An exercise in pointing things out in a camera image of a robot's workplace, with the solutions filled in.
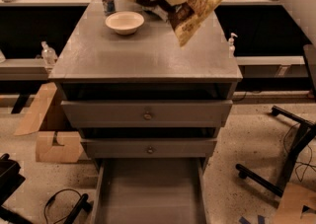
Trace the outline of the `brown chip bag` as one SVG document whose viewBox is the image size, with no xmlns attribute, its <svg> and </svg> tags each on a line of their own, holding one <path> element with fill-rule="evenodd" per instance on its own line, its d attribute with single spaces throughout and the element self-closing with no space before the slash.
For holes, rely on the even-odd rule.
<svg viewBox="0 0 316 224">
<path fill-rule="evenodd" d="M 186 0 L 183 4 L 171 6 L 165 0 L 128 0 L 153 12 L 169 23 L 184 46 L 195 34 L 201 23 L 214 11 L 222 0 Z"/>
</svg>

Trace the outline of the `grey drawer cabinet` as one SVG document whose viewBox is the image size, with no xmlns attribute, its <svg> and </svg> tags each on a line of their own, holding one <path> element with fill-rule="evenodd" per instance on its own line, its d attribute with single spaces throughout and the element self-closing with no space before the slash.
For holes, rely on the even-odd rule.
<svg viewBox="0 0 316 224">
<path fill-rule="evenodd" d="M 242 74 L 216 16 L 210 15 L 185 46 L 159 18 L 143 17 L 135 34 L 120 36 L 103 25 L 100 3 L 87 7 L 49 75 L 62 102 L 232 102 Z M 83 140 L 216 139 L 221 127 L 73 128 Z"/>
</svg>

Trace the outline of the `grey top drawer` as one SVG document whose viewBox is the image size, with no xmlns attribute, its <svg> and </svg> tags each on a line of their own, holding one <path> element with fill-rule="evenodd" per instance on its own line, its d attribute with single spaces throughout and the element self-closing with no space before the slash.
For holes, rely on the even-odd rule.
<svg viewBox="0 0 316 224">
<path fill-rule="evenodd" d="M 222 127 L 231 101 L 63 101 L 76 128 Z"/>
</svg>

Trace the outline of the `grey middle drawer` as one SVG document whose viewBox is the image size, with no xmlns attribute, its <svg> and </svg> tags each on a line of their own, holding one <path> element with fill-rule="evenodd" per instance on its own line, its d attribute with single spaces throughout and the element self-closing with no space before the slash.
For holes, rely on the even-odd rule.
<svg viewBox="0 0 316 224">
<path fill-rule="evenodd" d="M 83 139 L 88 157 L 101 158 L 195 158 L 212 155 L 216 139 Z"/>
</svg>

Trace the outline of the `grey open bottom drawer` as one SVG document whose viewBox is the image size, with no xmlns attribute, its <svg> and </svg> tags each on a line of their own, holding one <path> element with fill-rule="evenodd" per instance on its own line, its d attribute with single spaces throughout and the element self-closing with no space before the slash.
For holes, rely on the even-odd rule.
<svg viewBox="0 0 316 224">
<path fill-rule="evenodd" d="M 105 159 L 92 224 L 209 224 L 200 161 Z"/>
</svg>

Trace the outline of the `white bowl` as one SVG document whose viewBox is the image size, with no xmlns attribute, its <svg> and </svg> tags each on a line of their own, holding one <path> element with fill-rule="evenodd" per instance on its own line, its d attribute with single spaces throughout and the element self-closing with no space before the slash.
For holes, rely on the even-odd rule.
<svg viewBox="0 0 316 224">
<path fill-rule="evenodd" d="M 144 23 L 142 15 L 136 12 L 121 11 L 109 15 L 105 24 L 118 35 L 127 36 L 134 34 Z"/>
</svg>

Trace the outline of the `white pump bottle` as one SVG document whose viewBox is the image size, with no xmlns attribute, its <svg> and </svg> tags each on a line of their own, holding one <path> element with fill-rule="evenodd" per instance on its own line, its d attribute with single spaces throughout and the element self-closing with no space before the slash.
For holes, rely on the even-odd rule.
<svg viewBox="0 0 316 224">
<path fill-rule="evenodd" d="M 237 38 L 238 36 L 234 33 L 230 34 L 230 38 L 228 39 L 228 44 L 229 44 L 229 56 L 230 57 L 234 57 L 234 52 L 235 52 L 235 38 Z"/>
</svg>

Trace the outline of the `clear sanitizer bottle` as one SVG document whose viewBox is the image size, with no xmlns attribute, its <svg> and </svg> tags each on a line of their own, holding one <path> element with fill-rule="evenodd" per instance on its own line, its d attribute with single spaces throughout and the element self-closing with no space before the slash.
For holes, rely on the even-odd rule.
<svg viewBox="0 0 316 224">
<path fill-rule="evenodd" d="M 43 41 L 41 43 L 41 46 L 41 57 L 43 58 L 45 64 L 48 66 L 53 66 L 58 59 L 55 50 L 52 47 L 50 47 L 46 41 Z"/>
</svg>

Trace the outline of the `cardboard box flaps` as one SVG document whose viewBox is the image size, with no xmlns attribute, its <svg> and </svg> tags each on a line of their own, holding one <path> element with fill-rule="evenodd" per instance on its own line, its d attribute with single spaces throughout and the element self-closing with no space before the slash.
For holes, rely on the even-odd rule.
<svg viewBox="0 0 316 224">
<path fill-rule="evenodd" d="M 79 133 L 61 107 L 62 95 L 52 82 L 42 84 L 15 131 L 35 134 L 37 162 L 77 163 L 83 154 Z"/>
</svg>

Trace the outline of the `black stand leg left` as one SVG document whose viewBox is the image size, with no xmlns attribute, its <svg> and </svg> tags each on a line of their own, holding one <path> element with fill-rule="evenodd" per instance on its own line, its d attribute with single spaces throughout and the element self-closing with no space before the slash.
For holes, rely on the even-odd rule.
<svg viewBox="0 0 316 224">
<path fill-rule="evenodd" d="M 74 208 L 71 210 L 70 214 L 66 217 L 63 224 L 73 224 L 79 213 L 84 210 L 89 213 L 92 210 L 92 205 L 88 202 L 88 194 L 83 193 Z"/>
</svg>

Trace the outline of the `cardboard piece bottom right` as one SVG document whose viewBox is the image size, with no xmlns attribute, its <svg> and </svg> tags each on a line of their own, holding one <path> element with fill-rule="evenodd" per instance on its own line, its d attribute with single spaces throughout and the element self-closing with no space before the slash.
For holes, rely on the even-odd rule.
<svg viewBox="0 0 316 224">
<path fill-rule="evenodd" d="M 316 192 L 306 187 L 288 183 L 273 224 L 316 224 Z"/>
</svg>

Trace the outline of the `black equipment left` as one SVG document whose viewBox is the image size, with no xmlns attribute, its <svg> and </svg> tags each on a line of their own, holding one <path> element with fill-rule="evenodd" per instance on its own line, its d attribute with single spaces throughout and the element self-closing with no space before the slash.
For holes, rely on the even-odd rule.
<svg viewBox="0 0 316 224">
<path fill-rule="evenodd" d="M 11 160 L 8 153 L 0 157 L 0 218 L 12 224 L 32 224 L 28 219 L 3 206 L 3 203 L 25 181 L 20 175 L 20 169 L 19 163 Z"/>
</svg>

